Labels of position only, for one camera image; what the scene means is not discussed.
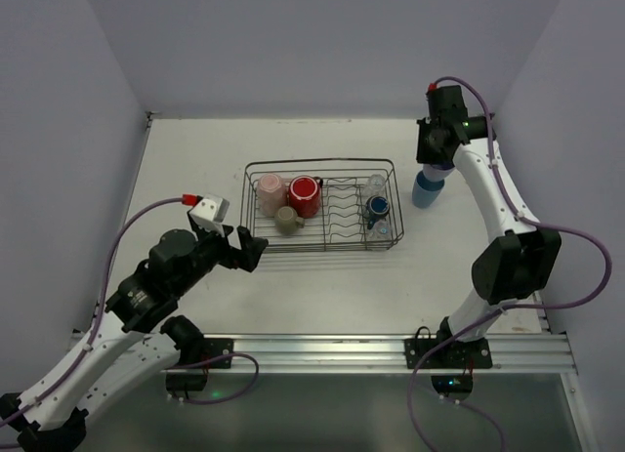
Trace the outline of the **small beige mug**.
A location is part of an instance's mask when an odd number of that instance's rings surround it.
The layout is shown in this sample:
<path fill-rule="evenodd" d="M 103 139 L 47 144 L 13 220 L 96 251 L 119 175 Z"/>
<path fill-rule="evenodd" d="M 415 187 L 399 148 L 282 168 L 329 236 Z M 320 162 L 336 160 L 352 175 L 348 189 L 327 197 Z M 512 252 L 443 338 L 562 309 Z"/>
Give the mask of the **small beige mug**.
<path fill-rule="evenodd" d="M 274 226 L 281 235 L 292 235 L 305 226 L 305 219 L 290 206 L 280 207 L 274 214 Z"/>

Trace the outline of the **lilac plastic tumbler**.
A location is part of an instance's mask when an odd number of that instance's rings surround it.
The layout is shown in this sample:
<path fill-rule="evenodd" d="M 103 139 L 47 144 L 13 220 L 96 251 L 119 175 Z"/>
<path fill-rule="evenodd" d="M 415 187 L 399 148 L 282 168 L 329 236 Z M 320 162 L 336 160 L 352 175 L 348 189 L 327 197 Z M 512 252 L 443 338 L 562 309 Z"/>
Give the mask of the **lilac plastic tumbler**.
<path fill-rule="evenodd" d="M 424 164 L 416 175 L 412 188 L 412 203 L 419 209 L 430 207 L 445 186 L 445 180 L 454 172 L 452 164 Z"/>

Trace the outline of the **pink faceted mug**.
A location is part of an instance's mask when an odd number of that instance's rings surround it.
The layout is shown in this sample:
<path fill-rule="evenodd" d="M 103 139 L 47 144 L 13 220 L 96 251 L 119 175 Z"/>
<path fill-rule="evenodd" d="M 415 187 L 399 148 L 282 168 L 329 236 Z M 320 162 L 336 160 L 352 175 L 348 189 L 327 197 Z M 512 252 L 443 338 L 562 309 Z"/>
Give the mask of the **pink faceted mug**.
<path fill-rule="evenodd" d="M 273 218 L 280 208 L 287 205 L 286 182 L 278 174 L 264 174 L 258 180 L 257 196 L 260 211 Z"/>

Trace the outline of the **red ceramic mug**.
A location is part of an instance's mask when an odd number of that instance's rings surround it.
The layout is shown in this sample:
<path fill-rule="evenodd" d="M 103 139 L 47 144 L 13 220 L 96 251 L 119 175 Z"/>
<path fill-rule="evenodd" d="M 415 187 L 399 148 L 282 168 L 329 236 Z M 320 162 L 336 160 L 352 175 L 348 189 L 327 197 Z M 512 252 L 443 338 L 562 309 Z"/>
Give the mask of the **red ceramic mug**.
<path fill-rule="evenodd" d="M 294 178 L 287 190 L 288 204 L 299 217 L 313 218 L 321 208 L 323 179 L 307 175 Z"/>

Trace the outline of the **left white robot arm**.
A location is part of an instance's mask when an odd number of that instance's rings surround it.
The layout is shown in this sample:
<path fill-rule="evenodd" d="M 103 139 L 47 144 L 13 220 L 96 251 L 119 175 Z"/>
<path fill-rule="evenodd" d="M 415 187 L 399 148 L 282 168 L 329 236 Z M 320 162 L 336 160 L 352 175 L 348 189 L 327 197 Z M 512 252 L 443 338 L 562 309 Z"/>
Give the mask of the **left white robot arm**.
<path fill-rule="evenodd" d="M 62 361 L 21 393 L 1 397 L 1 423 L 24 451 L 73 451 L 100 404 L 168 367 L 210 362 L 202 332 L 175 313 L 180 298 L 214 267 L 253 271 L 268 241 L 240 226 L 224 232 L 172 229 L 104 304 L 104 312 Z"/>

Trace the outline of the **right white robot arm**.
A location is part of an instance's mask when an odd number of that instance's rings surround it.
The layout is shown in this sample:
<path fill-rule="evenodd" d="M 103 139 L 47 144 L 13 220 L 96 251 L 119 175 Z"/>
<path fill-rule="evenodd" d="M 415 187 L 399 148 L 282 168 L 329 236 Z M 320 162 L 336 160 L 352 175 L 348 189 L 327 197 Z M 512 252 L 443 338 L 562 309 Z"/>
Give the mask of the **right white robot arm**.
<path fill-rule="evenodd" d="M 417 122 L 416 160 L 422 169 L 412 200 L 421 209 L 431 206 L 453 172 L 476 200 L 488 245 L 472 264 L 469 296 L 440 325 L 444 339 L 475 342 L 507 305 L 546 286 L 562 239 L 556 231 L 539 229 L 526 208 L 488 127 L 492 117 L 470 115 L 459 86 L 435 82 L 426 97 L 429 114 Z"/>

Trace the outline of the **clear glass far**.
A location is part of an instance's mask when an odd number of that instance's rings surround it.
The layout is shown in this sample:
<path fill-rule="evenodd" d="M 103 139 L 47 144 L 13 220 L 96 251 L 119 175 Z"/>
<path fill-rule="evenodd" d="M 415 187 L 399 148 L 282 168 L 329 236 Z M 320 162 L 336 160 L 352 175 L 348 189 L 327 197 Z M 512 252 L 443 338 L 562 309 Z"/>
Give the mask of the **clear glass far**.
<path fill-rule="evenodd" d="M 367 183 L 363 189 L 363 195 L 366 198 L 372 196 L 384 196 L 386 189 L 386 178 L 381 174 L 373 174 L 367 179 Z"/>

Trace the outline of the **dark blue mug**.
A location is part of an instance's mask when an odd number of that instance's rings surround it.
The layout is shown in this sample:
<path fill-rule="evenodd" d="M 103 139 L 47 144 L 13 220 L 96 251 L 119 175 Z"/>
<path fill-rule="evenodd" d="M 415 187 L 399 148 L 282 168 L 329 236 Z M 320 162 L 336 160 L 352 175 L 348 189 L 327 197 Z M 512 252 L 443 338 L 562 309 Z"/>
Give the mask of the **dark blue mug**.
<path fill-rule="evenodd" d="M 390 203 L 382 195 L 373 195 L 367 199 L 364 205 L 363 217 L 367 228 L 372 229 L 374 225 L 385 220 L 390 212 Z"/>

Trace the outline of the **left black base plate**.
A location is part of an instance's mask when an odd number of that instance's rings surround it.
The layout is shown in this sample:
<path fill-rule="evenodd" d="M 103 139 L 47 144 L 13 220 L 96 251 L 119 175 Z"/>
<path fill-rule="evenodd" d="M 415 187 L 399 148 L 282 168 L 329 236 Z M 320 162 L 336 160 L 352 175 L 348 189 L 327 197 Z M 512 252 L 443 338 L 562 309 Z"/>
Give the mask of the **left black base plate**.
<path fill-rule="evenodd" d="M 189 339 L 159 355 L 166 369 L 230 369 L 233 339 L 217 337 Z"/>

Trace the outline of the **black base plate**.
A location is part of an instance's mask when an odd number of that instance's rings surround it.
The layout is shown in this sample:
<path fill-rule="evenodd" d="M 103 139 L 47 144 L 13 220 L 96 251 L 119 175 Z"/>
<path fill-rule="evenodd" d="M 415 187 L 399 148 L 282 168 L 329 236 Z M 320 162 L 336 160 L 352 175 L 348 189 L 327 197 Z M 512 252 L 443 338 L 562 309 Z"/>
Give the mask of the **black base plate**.
<path fill-rule="evenodd" d="M 233 339 L 217 337 L 189 339 L 159 355 L 166 369 L 230 369 Z"/>
<path fill-rule="evenodd" d="M 422 326 L 410 338 L 403 340 L 406 367 L 413 369 L 431 349 L 442 342 L 442 331 L 434 335 Z M 436 350 L 421 364 L 422 369 L 490 369 L 493 367 L 490 348 L 486 339 L 472 342 L 451 342 Z"/>

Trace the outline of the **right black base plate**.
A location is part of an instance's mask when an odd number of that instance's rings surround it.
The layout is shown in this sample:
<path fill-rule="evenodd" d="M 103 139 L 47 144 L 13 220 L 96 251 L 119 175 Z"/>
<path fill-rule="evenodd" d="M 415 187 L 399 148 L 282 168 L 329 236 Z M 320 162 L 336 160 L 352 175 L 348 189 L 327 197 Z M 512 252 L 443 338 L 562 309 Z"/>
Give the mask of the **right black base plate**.
<path fill-rule="evenodd" d="M 406 367 L 413 369 L 431 349 L 442 342 L 442 331 L 434 335 L 422 326 L 410 338 L 403 340 Z M 451 342 L 436 350 L 421 364 L 422 369 L 490 369 L 493 367 L 490 348 L 486 339 L 472 342 Z"/>

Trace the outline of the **aluminium mounting rail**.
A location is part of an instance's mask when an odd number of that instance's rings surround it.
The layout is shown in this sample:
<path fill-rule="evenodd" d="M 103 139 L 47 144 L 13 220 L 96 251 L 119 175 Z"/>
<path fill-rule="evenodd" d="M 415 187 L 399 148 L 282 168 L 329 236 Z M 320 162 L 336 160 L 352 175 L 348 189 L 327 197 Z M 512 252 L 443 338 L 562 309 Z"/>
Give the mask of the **aluminium mounting rail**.
<path fill-rule="evenodd" d="M 253 356 L 262 374 L 409 374 L 406 343 L 400 335 L 206 334 L 210 343 L 224 339 L 224 352 Z M 461 367 L 421 367 L 420 375 L 572 374 L 576 364 L 564 335 L 490 335 L 492 366 L 476 361 Z"/>

